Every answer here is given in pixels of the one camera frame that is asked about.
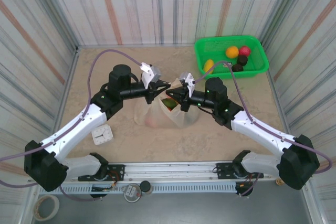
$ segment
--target gray floor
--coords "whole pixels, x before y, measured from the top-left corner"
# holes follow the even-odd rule
[[[286,185],[279,187],[275,182],[258,182],[249,199],[210,193],[151,194],[133,204],[122,195],[108,195],[95,202],[58,198],[59,211],[45,224],[312,223],[302,192]]]

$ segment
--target small clock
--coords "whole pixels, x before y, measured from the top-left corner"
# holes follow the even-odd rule
[[[111,127],[107,124],[95,128],[91,133],[96,145],[103,144],[113,139]]]

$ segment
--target robotic arm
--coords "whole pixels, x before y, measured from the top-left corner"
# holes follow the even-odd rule
[[[275,175],[291,188],[300,190],[319,168],[315,153],[283,140],[288,139],[313,148],[309,138],[279,132],[253,116],[251,121],[241,106],[228,99],[227,88],[219,78],[208,79],[205,82],[205,92],[194,91],[195,84],[190,73],[182,74],[180,81],[182,87],[167,90],[166,94],[181,105],[182,111],[187,112],[191,105],[211,109],[212,117],[219,125],[251,137],[273,153],[260,155],[250,151],[241,152],[233,160],[238,177],[254,172]]]
[[[170,84],[161,81],[160,71],[143,63],[140,67],[144,73],[141,81],[132,74],[127,65],[117,65],[109,74],[109,82],[104,84],[92,99],[89,110],[79,113],[72,121],[52,136],[40,143],[29,142],[25,151],[30,151],[50,142],[45,149],[25,156],[25,172],[39,183],[46,191],[52,191],[66,178],[93,175],[103,179],[107,174],[108,161],[97,153],[81,158],[66,159],[69,152],[94,128],[114,116],[127,99],[145,97],[150,104],[156,96],[168,89]],[[58,141],[54,139],[68,131],[79,119],[80,123]]]

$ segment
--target yellow fruit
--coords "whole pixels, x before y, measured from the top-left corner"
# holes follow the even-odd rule
[[[214,65],[214,61],[213,60],[207,60],[204,64],[203,70],[204,72],[208,72],[209,69]]]
[[[228,47],[225,51],[225,55],[229,59],[237,58],[239,55],[239,49],[236,46]]]

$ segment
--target red apple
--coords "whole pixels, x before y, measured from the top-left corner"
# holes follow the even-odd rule
[[[251,49],[248,46],[242,46],[239,50],[239,55],[249,56],[251,53]]]

